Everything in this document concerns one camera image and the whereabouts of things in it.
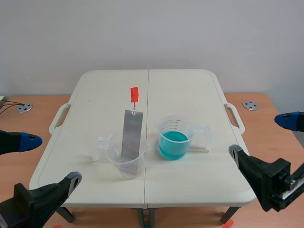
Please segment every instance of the cable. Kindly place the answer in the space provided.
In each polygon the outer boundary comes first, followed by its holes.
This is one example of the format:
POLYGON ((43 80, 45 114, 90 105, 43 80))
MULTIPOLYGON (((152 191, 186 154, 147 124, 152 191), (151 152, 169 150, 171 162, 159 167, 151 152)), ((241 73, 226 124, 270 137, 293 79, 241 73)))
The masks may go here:
POLYGON ((13 104, 4 104, 4 105, 0 105, 0 108, 3 106, 8 106, 8 105, 13 105, 13 104))
POLYGON ((4 102, 11 102, 11 103, 16 103, 16 104, 19 104, 19 105, 24 105, 23 103, 20 103, 20 102, 15 102, 15 101, 4 101, 4 102))
POLYGON ((4 109, 2 112, 0 112, 0 115, 1 115, 2 113, 4 113, 6 110, 8 110, 10 107, 15 106, 15 105, 19 105, 19 104, 12 104, 11 106, 7 107, 7 108, 4 109))

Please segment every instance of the clear plastic cup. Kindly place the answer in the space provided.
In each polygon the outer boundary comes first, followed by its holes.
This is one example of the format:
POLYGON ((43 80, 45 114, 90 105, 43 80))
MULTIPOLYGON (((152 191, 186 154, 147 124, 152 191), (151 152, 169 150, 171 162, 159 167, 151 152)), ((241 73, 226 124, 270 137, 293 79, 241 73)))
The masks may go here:
MULTIPOLYGON (((117 168, 123 178, 132 179, 140 176, 145 169, 144 154, 151 149, 146 138, 141 135, 139 155, 131 160, 121 157, 123 132, 115 133, 109 138, 98 137, 95 148, 104 149, 107 159, 117 168)), ((95 150, 92 155, 93 161, 99 160, 100 153, 95 150)))
POLYGON ((211 151, 211 131, 206 125, 192 123, 184 118, 170 114, 155 124, 160 133, 160 153, 169 159, 179 159, 184 156, 196 135, 206 136, 205 150, 211 151))

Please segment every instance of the red object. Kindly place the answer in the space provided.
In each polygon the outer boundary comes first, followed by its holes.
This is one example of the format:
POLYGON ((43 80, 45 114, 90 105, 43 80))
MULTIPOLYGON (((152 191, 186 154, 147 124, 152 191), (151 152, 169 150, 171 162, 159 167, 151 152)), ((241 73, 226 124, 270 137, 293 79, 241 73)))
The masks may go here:
POLYGON ((131 88, 131 102, 138 102, 138 88, 131 88))
POLYGON ((233 225, 233 220, 229 219, 223 226, 222 228, 231 228, 233 225))

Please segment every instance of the folding table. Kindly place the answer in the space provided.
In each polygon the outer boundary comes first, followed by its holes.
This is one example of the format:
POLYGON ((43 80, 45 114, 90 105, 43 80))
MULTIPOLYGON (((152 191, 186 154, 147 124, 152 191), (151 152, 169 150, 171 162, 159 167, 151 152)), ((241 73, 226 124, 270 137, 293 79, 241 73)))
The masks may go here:
POLYGON ((58 182, 78 171, 82 182, 58 210, 69 222, 66 207, 124 207, 137 209, 141 227, 154 227, 154 210, 161 207, 230 206, 225 223, 238 208, 255 199, 228 153, 232 144, 248 153, 242 139, 244 125, 236 108, 226 102, 216 76, 207 70, 96 70, 79 80, 69 102, 58 110, 49 131, 52 137, 32 176, 30 189, 58 182), (94 141, 123 128, 124 110, 132 110, 130 88, 139 88, 136 110, 143 112, 142 133, 152 149, 145 155, 146 170, 132 180, 120 179, 107 161, 92 162, 94 141), (68 113, 61 126, 63 116, 68 113), (230 110, 237 127, 228 118, 230 110), (206 124, 212 150, 197 136, 179 160, 163 159, 154 123, 167 114, 179 114, 206 124), (145 224, 143 210, 149 210, 145 224))

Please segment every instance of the wooden desk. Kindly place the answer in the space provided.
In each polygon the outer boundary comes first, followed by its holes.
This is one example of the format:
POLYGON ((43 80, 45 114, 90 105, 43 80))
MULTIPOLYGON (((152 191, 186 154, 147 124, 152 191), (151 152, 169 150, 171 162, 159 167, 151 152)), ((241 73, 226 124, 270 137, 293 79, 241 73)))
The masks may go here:
MULTIPOLYGON (((246 127, 243 135, 251 155, 266 162, 284 158, 292 163, 292 171, 304 162, 304 151, 294 135, 277 126, 274 117, 278 114, 265 94, 227 94, 227 101, 237 108, 246 127), (260 108, 249 111, 243 108, 244 100, 256 101, 260 108)), ((12 107, 0 115, 0 129, 8 132, 28 132, 39 135, 43 144, 39 148, 0 156, 0 201, 13 195, 13 186, 23 183, 29 186, 30 178, 50 139, 50 126, 58 108, 69 100, 69 96, 15 96, 11 101, 32 102, 34 108, 27 113, 17 113, 12 107)), ((300 228, 304 226, 304 195, 279 213, 264 212, 256 200, 241 208, 234 216, 233 228, 300 228)), ((85 209, 70 208, 76 220, 68 224, 54 214, 45 227, 61 225, 63 228, 138 228, 136 211, 131 209, 85 209)), ((208 208, 163 208, 156 210, 156 228, 218 228, 219 219, 227 207, 208 208)))

